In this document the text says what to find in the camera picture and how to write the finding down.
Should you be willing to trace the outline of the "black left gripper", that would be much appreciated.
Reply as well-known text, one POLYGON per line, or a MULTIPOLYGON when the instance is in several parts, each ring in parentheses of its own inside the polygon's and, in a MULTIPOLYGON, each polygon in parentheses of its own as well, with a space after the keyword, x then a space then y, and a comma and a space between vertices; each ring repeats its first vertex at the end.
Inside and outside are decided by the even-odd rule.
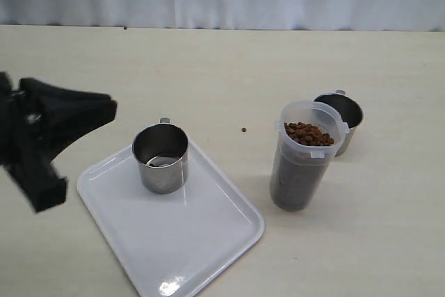
POLYGON ((67 199, 67 180, 58 176, 51 161, 114 121, 118 104, 104 93, 70 90, 31 77, 20 79, 19 88, 14 90, 9 76, 1 73, 1 167, 39 213, 67 199), (42 115, 40 148, 21 106, 25 93, 42 115))

